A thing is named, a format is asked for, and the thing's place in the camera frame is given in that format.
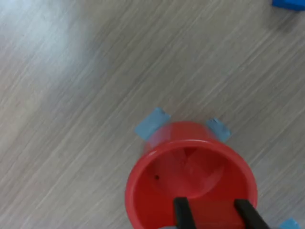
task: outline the blue tab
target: blue tab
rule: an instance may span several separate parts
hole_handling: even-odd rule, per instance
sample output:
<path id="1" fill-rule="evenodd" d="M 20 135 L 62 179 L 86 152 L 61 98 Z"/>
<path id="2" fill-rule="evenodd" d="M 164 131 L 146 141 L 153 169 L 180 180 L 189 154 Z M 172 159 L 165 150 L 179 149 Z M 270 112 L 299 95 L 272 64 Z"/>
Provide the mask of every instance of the blue tab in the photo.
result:
<path id="1" fill-rule="evenodd" d="M 136 128 L 135 132 L 145 141 L 161 126 L 170 121 L 170 116 L 157 107 Z"/>
<path id="2" fill-rule="evenodd" d="M 231 136 L 231 131 L 217 118 L 208 120 L 205 124 L 221 142 L 227 141 Z"/>
<path id="3" fill-rule="evenodd" d="M 293 219 L 290 218 L 286 220 L 282 225 L 280 226 L 281 229 L 301 229 L 300 225 Z"/>
<path id="4" fill-rule="evenodd" d="M 273 0 L 272 5 L 289 10 L 305 10 L 305 0 Z"/>

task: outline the blue object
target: blue object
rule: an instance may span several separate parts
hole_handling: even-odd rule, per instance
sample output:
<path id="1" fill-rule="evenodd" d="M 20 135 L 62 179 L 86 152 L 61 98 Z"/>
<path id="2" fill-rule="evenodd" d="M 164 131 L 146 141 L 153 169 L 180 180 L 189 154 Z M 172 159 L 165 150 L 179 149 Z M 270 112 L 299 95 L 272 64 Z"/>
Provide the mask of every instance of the blue object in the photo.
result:
<path id="1" fill-rule="evenodd" d="M 157 107 L 136 128 L 135 132 L 145 141 L 161 126 L 170 121 L 171 117 Z"/>
<path id="2" fill-rule="evenodd" d="M 305 0 L 273 0 L 272 5 L 289 10 L 305 10 Z"/>
<path id="3" fill-rule="evenodd" d="M 221 142 L 225 142 L 231 136 L 231 131 L 217 118 L 208 120 L 205 124 Z"/>
<path id="4" fill-rule="evenodd" d="M 280 226 L 281 229 L 301 229 L 300 225 L 293 219 L 290 218 L 286 220 L 282 225 Z"/>

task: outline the blue block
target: blue block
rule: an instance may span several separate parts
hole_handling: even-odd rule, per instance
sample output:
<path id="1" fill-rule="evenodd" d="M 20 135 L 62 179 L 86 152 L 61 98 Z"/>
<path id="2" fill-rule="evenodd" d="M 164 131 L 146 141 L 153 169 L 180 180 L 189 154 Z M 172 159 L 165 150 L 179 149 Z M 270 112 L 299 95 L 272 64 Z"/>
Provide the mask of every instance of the blue block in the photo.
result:
<path id="1" fill-rule="evenodd" d="M 217 118 L 208 120 L 205 124 L 221 142 L 225 142 L 231 136 L 231 131 Z"/>
<path id="2" fill-rule="evenodd" d="M 171 117 L 157 107 L 136 128 L 135 132 L 145 141 L 161 126 L 169 122 Z"/>
<path id="3" fill-rule="evenodd" d="M 293 219 L 290 218 L 286 220 L 282 225 L 280 226 L 281 229 L 301 229 L 300 225 Z"/>
<path id="4" fill-rule="evenodd" d="M 273 0 L 272 5 L 289 10 L 305 10 L 305 0 Z"/>

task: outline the blue tape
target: blue tape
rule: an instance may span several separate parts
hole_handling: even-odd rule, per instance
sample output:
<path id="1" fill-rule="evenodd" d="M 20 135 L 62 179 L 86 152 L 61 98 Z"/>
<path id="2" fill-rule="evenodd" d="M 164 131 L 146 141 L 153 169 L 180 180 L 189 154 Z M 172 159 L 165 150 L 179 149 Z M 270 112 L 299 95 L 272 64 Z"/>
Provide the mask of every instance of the blue tape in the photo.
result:
<path id="1" fill-rule="evenodd" d="M 169 122 L 171 117 L 157 107 L 136 128 L 135 132 L 145 141 L 161 126 Z"/>
<path id="2" fill-rule="evenodd" d="M 272 5 L 289 10 L 305 10 L 305 0 L 273 0 Z"/>
<path id="3" fill-rule="evenodd" d="M 226 142 L 231 136 L 231 131 L 217 118 L 208 120 L 205 124 L 221 142 Z"/>
<path id="4" fill-rule="evenodd" d="M 301 226 L 293 219 L 290 218 L 280 225 L 281 229 L 301 229 Z"/>

